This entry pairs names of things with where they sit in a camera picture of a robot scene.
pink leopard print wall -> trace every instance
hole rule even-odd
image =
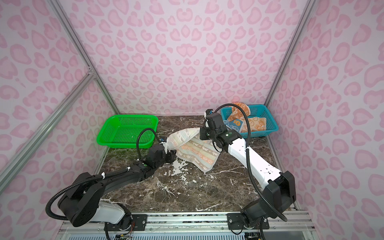
[[[384,1],[321,0],[270,109],[321,239],[383,239]]]
[[[0,3],[0,172],[85,75],[44,0]]]
[[[92,82],[23,170],[0,195],[0,239],[54,239],[63,221],[45,204],[82,172],[95,171],[105,147],[97,134],[112,109]],[[55,213],[62,215],[53,204]]]
[[[123,113],[264,103],[306,0],[62,0]]]

dark marble surface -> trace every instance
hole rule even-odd
[[[201,127],[203,116],[160,116],[157,133]],[[275,166],[265,137],[251,138],[250,146]],[[100,172],[121,169],[137,159],[136,149],[110,149]],[[103,196],[104,201],[123,203],[130,211],[238,211],[258,198],[247,169],[228,153],[221,153],[206,174],[194,164],[177,159],[165,164],[140,183],[129,184]]]

metal rail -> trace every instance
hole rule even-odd
[[[77,98],[87,88],[88,84],[94,79],[93,72],[89,72],[81,82],[72,90],[70,94],[61,102],[54,112],[46,119],[35,131],[35,134],[28,140],[24,147],[17,152],[10,163],[0,174],[0,194],[6,189],[9,183],[22,170],[29,158],[41,146],[49,133],[61,121],[68,109],[76,102]]]
[[[63,6],[60,4],[58,0],[47,0],[49,5],[51,6],[52,10],[56,14],[58,20],[60,21],[61,25],[63,26],[64,30],[66,31],[68,37],[72,40],[73,45],[79,52],[79,55],[81,59],[84,61],[84,63],[88,66],[90,70],[92,70],[95,73],[96,82],[99,85],[101,92],[104,94],[104,97],[107,99],[107,102],[112,107],[115,114],[120,114],[120,110],[117,107],[115,101],[113,100],[111,94],[105,87],[97,69],[93,65],[91,58],[89,57],[87,51],[85,50],[85,47],[81,43],[80,37],[76,34],[75,30],[72,27],[72,24],[65,13]]]
[[[275,160],[276,167],[277,167],[280,171],[285,172],[286,170],[285,170],[285,168],[284,168],[284,165],[279,161],[279,158],[278,158],[278,155],[277,155],[277,151],[276,151],[276,147],[275,147],[275,145],[273,144],[271,137],[270,137],[270,136],[267,136],[266,139],[267,139],[267,142],[268,142],[269,149],[271,150],[273,159]],[[291,205],[291,209],[301,210],[302,208],[301,208],[299,202],[298,202],[298,201],[295,201],[295,202]]]
[[[147,214],[147,225],[144,231],[135,233],[202,233],[202,232],[231,232],[228,229],[228,213],[239,212],[137,212],[132,214]],[[313,222],[307,211],[285,211],[288,218],[284,222],[278,218],[268,218],[268,231],[315,231]],[[69,221],[64,221],[59,235],[103,233],[104,223],[87,223],[81,227],[73,227]],[[257,230],[244,229],[243,232]],[[110,232],[110,234],[126,233],[126,231]]]
[[[265,100],[264,105],[267,107],[269,106],[269,104],[272,101],[272,97],[276,91],[276,88],[277,88],[279,82],[281,81],[281,78],[284,74],[284,71],[285,71],[286,67],[288,66],[288,63],[289,63],[292,55],[294,54],[294,51],[297,47],[297,44],[299,43],[300,38],[303,35],[304,29],[307,26],[309,19],[312,15],[313,11],[315,10],[318,2],[319,2],[319,0],[308,0],[307,4],[304,7],[303,14],[300,17],[299,23],[295,29],[292,40],[289,43],[288,49],[285,52],[284,58],[283,58],[280,66],[279,66],[276,77],[273,81],[272,87],[269,90],[267,98]]]
[[[93,172],[93,174],[99,174],[100,169],[101,169],[101,167],[102,167],[103,164],[104,164],[105,158],[107,157],[108,151],[109,151],[109,147],[105,146],[105,149],[104,149],[104,151],[103,151],[103,154],[100,156],[101,161],[100,161],[99,164],[96,166],[95,171]]]

plastic basket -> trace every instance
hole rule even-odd
[[[258,104],[258,105],[248,105],[248,107],[251,110],[251,115],[248,116],[249,118],[253,118],[253,117],[266,118],[266,130],[251,132],[251,137],[268,136],[271,132],[275,132],[279,130],[279,127],[277,126],[276,121],[273,119],[271,113],[269,112],[266,106],[262,104]],[[231,115],[231,113],[232,113],[232,107],[221,109],[221,116],[223,120],[227,120],[229,115]],[[240,133],[240,134],[243,138],[247,138],[247,135],[248,135],[247,132]]]
[[[152,115],[114,115],[105,121],[97,136],[99,145],[111,148],[136,148],[140,132],[145,128],[157,129],[159,119]],[[140,137],[139,148],[150,148],[155,139],[151,131]]]

wire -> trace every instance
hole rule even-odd
[[[251,163],[250,163],[250,160],[249,160],[249,137],[251,136],[251,127],[249,125],[249,120],[248,120],[248,117],[246,115],[246,113],[244,112],[244,110],[237,106],[236,104],[233,104],[233,103],[226,103],[226,104],[223,104],[221,105],[220,107],[218,107],[215,112],[217,112],[220,108],[223,108],[223,107],[226,107],[226,106],[232,106],[232,107],[235,107],[235,108],[238,108],[240,110],[240,112],[243,114],[244,116],[244,119],[245,119],[245,122],[247,124],[247,128],[248,128],[248,135],[247,135],[247,139],[245,140],[245,156],[246,156],[246,159],[247,159],[247,170],[248,170],[248,175],[249,175],[249,178],[251,180],[251,183],[253,185],[253,187],[255,188],[257,194],[260,196],[260,198],[263,200],[263,202],[265,202],[265,204],[279,217],[281,218],[284,222],[288,221],[287,217],[285,217],[281,212],[279,212],[264,196],[263,194],[261,193],[259,187],[257,186],[257,183],[255,181],[255,178],[252,174],[252,170],[251,170]]]
[[[241,223],[241,231],[240,232],[238,232],[238,233],[235,233],[232,229],[231,229],[231,232],[233,233],[233,234],[235,234],[235,235],[240,235],[240,233],[242,233],[243,232],[243,229],[244,229],[244,225],[243,225],[243,223],[242,222],[240,222]]]
[[[108,233],[108,227],[107,227],[108,223],[105,222],[104,224],[104,231],[105,231],[105,236],[107,237],[107,240],[111,240],[111,238],[109,237],[109,233]]]
[[[119,171],[119,172],[111,172],[111,173],[107,173],[105,175],[106,178],[108,177],[114,177],[114,176],[118,176],[118,175],[121,175],[121,174],[124,174],[126,172],[129,171],[129,168],[126,168],[122,171]],[[72,185],[64,188],[63,190],[59,191],[58,193],[56,193],[47,203],[47,205],[45,205],[45,212],[46,214],[51,217],[51,218],[54,218],[54,219],[57,219],[57,220],[68,220],[68,218],[66,216],[60,216],[60,215],[57,215],[55,213],[52,212],[51,210],[51,206],[53,204],[53,202],[58,198],[60,197],[61,195],[63,195],[66,191],[74,188],[74,187],[77,187],[79,185],[82,185],[84,183],[87,183],[87,182],[91,182],[91,181],[94,181],[94,180],[100,180],[102,179],[103,176],[99,175],[99,176],[94,176],[94,177],[90,177],[90,178],[87,178],[87,179],[84,179],[82,181],[79,181],[79,182],[76,182],[76,183],[73,183]]]
[[[131,233],[132,233],[132,230],[135,228],[135,222],[132,221],[132,224],[131,224],[131,230],[129,232],[129,236],[131,236]]]
[[[203,126],[204,126],[204,128],[209,129],[208,127],[205,126],[205,123],[206,123],[207,121],[208,121],[207,119],[204,120]]]
[[[259,230],[260,230],[260,236],[262,237],[262,240],[265,240],[265,236],[264,236],[264,233],[263,233],[263,221],[264,218],[260,218],[260,226],[259,226]]]
[[[139,159],[141,159],[141,153],[140,153],[140,149],[139,149],[139,141],[140,141],[140,137],[141,135],[143,135],[143,133],[145,133],[146,131],[152,131],[153,134],[155,135],[156,137],[156,140],[160,143],[160,140],[159,140],[159,137],[156,135],[156,132],[155,130],[153,130],[152,128],[146,128],[146,129],[143,129],[143,131],[141,131],[141,133],[139,134],[139,137],[137,138],[136,140],[136,150],[137,150],[137,154],[139,155]]]
[[[216,146],[215,146],[215,142],[212,140],[212,145],[214,146],[214,148],[215,148],[215,150],[217,151],[217,152],[219,152],[218,150],[217,150],[217,148],[216,148]]]

